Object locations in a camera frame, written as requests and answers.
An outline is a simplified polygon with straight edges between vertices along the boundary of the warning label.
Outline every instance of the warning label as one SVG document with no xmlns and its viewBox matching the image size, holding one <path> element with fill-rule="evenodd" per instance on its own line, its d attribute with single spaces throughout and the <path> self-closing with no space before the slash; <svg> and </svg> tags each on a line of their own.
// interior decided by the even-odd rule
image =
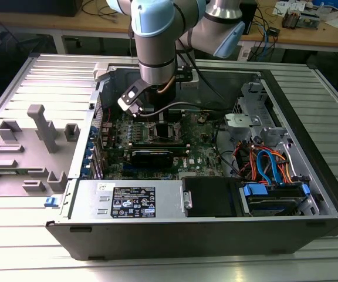
<svg viewBox="0 0 338 282">
<path fill-rule="evenodd" d="M 115 219 L 155 217 L 155 187 L 115 187 L 111 216 Z"/>
</svg>

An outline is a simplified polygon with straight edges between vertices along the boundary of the gray plastic part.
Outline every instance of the gray plastic part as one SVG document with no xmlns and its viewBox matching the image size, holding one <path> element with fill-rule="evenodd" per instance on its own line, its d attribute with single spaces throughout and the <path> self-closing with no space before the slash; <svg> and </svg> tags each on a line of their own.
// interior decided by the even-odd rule
<svg viewBox="0 0 338 282">
<path fill-rule="evenodd" d="M 57 152 L 58 147 L 44 117 L 44 111 L 45 108 L 43 105 L 30 105 L 27 115 L 35 122 L 39 134 L 44 141 L 45 147 L 47 148 L 48 152 L 52 154 Z"/>
<path fill-rule="evenodd" d="M 46 169 L 46 167 L 42 168 L 41 170 L 28 170 L 28 175 L 30 177 L 47 177 L 49 175 L 48 170 Z"/>
<path fill-rule="evenodd" d="M 65 126 L 64 133 L 68 142 L 77 142 L 80 130 L 76 123 L 68 123 Z"/>
<path fill-rule="evenodd" d="M 0 160 L 0 167 L 16 167 L 17 165 L 16 160 Z"/>
<path fill-rule="evenodd" d="M 54 127 L 53 122 L 51 120 L 49 120 L 46 123 L 48 124 L 49 131 L 51 132 L 53 138 L 56 139 L 57 138 L 57 130 Z M 41 137 L 40 131 L 36 130 L 36 134 L 38 135 L 39 140 L 42 141 L 42 137 Z"/>
<path fill-rule="evenodd" d="M 24 147 L 20 144 L 18 145 L 0 145 L 0 154 L 3 153 L 22 153 L 24 152 Z"/>
<path fill-rule="evenodd" d="M 41 180 L 24 180 L 22 185 L 26 192 L 44 192 L 45 186 Z"/>
<path fill-rule="evenodd" d="M 16 121 L 3 121 L 0 125 L 0 136 L 6 142 L 15 142 L 16 137 L 14 132 L 21 132 L 22 129 L 19 127 Z"/>
<path fill-rule="evenodd" d="M 50 172 L 47 183 L 54 192 L 63 193 L 67 185 L 67 176 L 65 172 L 61 172 L 59 179 L 57 179 L 54 172 Z"/>
<path fill-rule="evenodd" d="M 69 175 L 77 142 L 68 142 L 63 129 L 58 130 L 56 138 L 58 151 L 50 154 L 44 142 L 38 139 L 36 128 L 22 128 L 21 132 L 15 132 L 15 137 L 17 139 L 15 144 L 22 145 L 24 152 L 0 154 L 0 160 L 15 159 L 18 163 L 17 167 L 0 168 L 0 196 L 29 196 L 30 194 L 50 196 L 54 194 L 46 182 L 49 172 L 54 172 L 56 176 L 59 176 L 64 171 L 66 175 Z M 5 141 L 0 139 L 0 146 L 6 145 Z M 22 185 L 27 179 L 41 180 L 46 190 L 40 193 L 25 191 Z"/>
</svg>

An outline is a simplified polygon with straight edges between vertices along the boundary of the metal bracket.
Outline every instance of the metal bracket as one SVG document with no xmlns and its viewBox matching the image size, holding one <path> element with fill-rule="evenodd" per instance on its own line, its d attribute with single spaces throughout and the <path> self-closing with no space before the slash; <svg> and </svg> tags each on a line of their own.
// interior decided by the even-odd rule
<svg viewBox="0 0 338 282">
<path fill-rule="evenodd" d="M 191 200 L 191 192 L 184 191 L 183 192 L 183 205 L 185 209 L 189 210 L 192 208 L 192 200 Z"/>
<path fill-rule="evenodd" d="M 142 102 L 138 97 L 151 85 L 142 79 L 135 81 L 118 99 L 118 105 L 125 111 L 131 113 L 136 118 L 143 110 Z"/>
</svg>

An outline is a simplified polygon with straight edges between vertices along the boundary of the workbench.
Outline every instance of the workbench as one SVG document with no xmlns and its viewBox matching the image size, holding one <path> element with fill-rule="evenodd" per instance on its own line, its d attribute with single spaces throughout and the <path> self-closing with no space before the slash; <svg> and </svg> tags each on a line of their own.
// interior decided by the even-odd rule
<svg viewBox="0 0 338 282">
<path fill-rule="evenodd" d="M 319 29 L 316 31 L 311 29 L 284 29 L 281 27 L 282 17 L 272 16 L 275 2 L 275 0 L 259 1 L 263 17 L 269 22 L 270 26 L 281 30 L 275 48 L 338 52 L 337 28 L 321 22 Z M 86 9 L 89 12 L 96 13 L 95 5 L 88 5 Z M 11 32 L 51 35 L 59 54 L 66 53 L 64 36 L 129 38 L 127 35 L 129 17 L 117 14 L 116 20 L 117 23 L 112 23 L 99 16 L 88 15 L 83 11 L 79 11 L 73 18 L 53 15 L 0 13 L 0 21 Z M 3 26 L 0 26 L 1 31 L 6 31 Z M 262 35 L 258 31 L 258 26 L 252 25 L 249 35 L 244 35 L 239 42 L 242 48 L 238 59 L 247 60 L 251 48 L 258 46 L 261 40 Z"/>
<path fill-rule="evenodd" d="M 137 59 L 126 60 L 137 63 Z M 28 58 L 0 98 L 0 123 L 14 119 L 20 126 L 34 126 L 26 116 L 27 108 L 31 103 L 42 103 L 56 128 L 64 128 L 67 123 L 82 128 L 87 100 L 95 87 L 93 69 L 105 61 L 102 56 Z M 201 69 L 214 63 L 197 61 Z M 223 64 L 245 72 L 253 68 L 272 72 L 338 180 L 338 93 L 324 76 L 306 65 Z M 53 196 L 60 202 L 61 195 Z M 46 196 L 0 197 L 0 281 L 62 277 L 89 282 L 338 281 L 338 236 L 315 240 L 294 254 L 76 261 L 45 229 L 45 222 L 60 212 L 55 207 L 45 208 L 45 200 Z"/>
</svg>

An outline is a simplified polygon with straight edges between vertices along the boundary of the floor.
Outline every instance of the floor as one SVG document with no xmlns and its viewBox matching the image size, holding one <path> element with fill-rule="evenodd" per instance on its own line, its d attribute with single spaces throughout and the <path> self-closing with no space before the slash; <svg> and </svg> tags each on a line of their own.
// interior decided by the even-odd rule
<svg viewBox="0 0 338 282">
<path fill-rule="evenodd" d="M 20 69 L 26 60 L 30 51 L 38 53 L 55 53 L 55 47 L 48 37 L 41 37 L 39 43 L 24 44 L 17 47 L 15 38 L 9 34 L 2 35 L 2 43 L 0 44 L 0 96 L 5 88 L 9 85 L 17 71 Z M 16 34 L 17 40 L 27 40 L 37 38 L 33 35 L 20 35 Z M 76 45 L 75 41 L 67 42 L 69 53 L 77 55 L 114 55 L 114 56 L 128 56 L 129 55 L 129 41 L 127 39 L 104 39 L 105 50 L 100 50 L 98 38 L 79 38 L 82 47 Z M 228 60 L 236 60 L 239 53 L 237 47 Z M 196 53 L 197 58 L 202 59 L 215 59 L 211 55 L 201 52 Z M 262 62 L 285 62 L 285 63 L 311 63 L 320 69 L 320 71 L 328 78 L 333 84 L 338 83 L 338 53 L 329 52 L 307 52 L 295 50 L 274 50 L 272 56 L 263 58 Z"/>
</svg>

